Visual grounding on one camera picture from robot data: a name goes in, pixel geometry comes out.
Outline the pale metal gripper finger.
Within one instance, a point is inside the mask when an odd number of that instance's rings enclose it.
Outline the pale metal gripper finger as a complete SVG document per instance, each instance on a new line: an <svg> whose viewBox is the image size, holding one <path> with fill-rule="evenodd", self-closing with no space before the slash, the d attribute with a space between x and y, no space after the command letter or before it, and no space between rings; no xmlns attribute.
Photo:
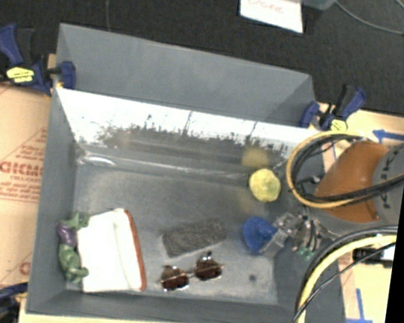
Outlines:
<svg viewBox="0 0 404 323"><path fill-rule="evenodd" d="M264 255L268 257L275 257L277 253L285 246L288 237L288 232L279 229L269 241L264 250Z"/></svg>
<svg viewBox="0 0 404 323"><path fill-rule="evenodd" d="M276 229L290 231L296 227L298 216L289 212L283 213L275 219L273 226Z"/></svg>

